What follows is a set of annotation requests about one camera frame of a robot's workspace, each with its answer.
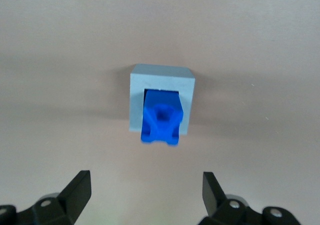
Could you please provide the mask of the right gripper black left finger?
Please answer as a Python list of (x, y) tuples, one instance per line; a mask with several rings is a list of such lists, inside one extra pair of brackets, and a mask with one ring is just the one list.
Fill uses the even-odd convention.
[(91, 172), (81, 170), (60, 193), (41, 197), (18, 212), (11, 204), (0, 206), (2, 225), (73, 225), (92, 195)]

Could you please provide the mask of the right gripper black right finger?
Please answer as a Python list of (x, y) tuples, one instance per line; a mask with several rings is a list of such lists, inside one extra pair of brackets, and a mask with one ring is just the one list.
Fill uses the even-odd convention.
[(202, 199), (207, 216), (201, 225), (299, 225), (300, 222), (282, 207), (267, 206), (261, 213), (253, 210), (239, 196), (226, 195), (213, 172), (202, 177)]

